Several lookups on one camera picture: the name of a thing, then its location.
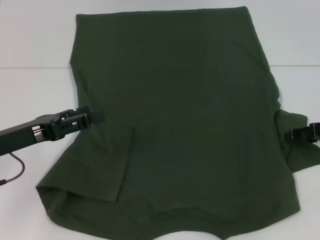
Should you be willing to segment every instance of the black wire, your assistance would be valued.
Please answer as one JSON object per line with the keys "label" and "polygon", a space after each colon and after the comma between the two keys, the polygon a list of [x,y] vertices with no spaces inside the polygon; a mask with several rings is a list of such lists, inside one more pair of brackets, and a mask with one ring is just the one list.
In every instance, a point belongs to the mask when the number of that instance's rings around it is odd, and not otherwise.
{"label": "black wire", "polygon": [[9,154],[10,154],[12,157],[14,157],[15,159],[17,159],[17,160],[21,163],[21,165],[22,165],[22,170],[21,170],[21,172],[20,172],[17,176],[6,180],[7,183],[12,182],[13,180],[16,180],[17,178],[19,178],[19,177],[24,173],[24,171],[25,171],[25,169],[26,169],[25,163],[24,163],[20,158],[18,158],[18,157],[17,157],[16,155],[14,155],[12,152],[10,152]]}

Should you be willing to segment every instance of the black clamp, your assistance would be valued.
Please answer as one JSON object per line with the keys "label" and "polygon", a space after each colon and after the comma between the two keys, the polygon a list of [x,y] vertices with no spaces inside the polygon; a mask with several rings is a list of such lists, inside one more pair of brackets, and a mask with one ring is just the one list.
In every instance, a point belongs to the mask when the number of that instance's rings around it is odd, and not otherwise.
{"label": "black clamp", "polygon": [[290,129],[288,139],[295,141],[298,139],[306,139],[309,143],[320,141],[320,122],[310,123],[309,126]]}
{"label": "black clamp", "polygon": [[39,116],[0,131],[0,156],[44,141],[63,139],[67,134],[90,128],[101,121],[104,121],[103,112],[90,112],[87,106]]}

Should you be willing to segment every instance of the green fabric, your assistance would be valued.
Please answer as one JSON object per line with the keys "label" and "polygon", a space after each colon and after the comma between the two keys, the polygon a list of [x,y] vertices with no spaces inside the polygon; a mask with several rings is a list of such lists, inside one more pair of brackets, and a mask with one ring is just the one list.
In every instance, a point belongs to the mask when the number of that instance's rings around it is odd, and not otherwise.
{"label": "green fabric", "polygon": [[202,231],[224,240],[300,206],[292,172],[319,148],[279,91],[246,7],[77,15],[82,131],[37,186],[55,223],[112,240]]}

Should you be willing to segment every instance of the white table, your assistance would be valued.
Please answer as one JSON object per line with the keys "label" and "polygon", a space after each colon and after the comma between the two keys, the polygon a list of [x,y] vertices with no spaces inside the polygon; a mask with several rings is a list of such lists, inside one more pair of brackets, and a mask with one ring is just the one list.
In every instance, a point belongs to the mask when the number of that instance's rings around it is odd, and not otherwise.
{"label": "white table", "polygon": [[[282,108],[320,121],[320,2],[315,0],[0,0],[0,129],[77,106],[69,59],[76,14],[247,6],[281,92]],[[0,187],[0,239],[94,240],[52,223],[35,186],[73,141],[21,149],[26,163],[18,180]],[[0,179],[19,163],[0,157]],[[301,211],[265,229],[231,240],[318,240],[320,166],[295,175]],[[178,232],[162,240],[215,240],[201,232]]]}

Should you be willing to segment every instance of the cable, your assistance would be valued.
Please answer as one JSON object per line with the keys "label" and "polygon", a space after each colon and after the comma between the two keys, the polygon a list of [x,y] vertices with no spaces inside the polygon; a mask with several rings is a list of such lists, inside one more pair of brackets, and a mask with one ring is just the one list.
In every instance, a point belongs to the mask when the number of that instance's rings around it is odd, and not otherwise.
{"label": "cable", "polygon": [[17,178],[19,178],[19,177],[24,173],[24,171],[25,171],[25,169],[26,169],[25,163],[24,163],[19,157],[17,157],[16,155],[14,155],[12,152],[10,152],[9,154],[10,154],[12,157],[14,157],[15,159],[17,159],[17,160],[21,163],[21,165],[22,165],[22,170],[21,170],[21,172],[20,172],[17,176],[15,176],[15,177],[13,177],[13,178],[10,178],[10,179],[8,179],[8,180],[6,180],[6,179],[0,180],[0,186],[1,186],[1,185],[4,185],[4,184],[7,184],[7,183],[9,183],[9,182],[12,182],[13,180],[16,180]]}

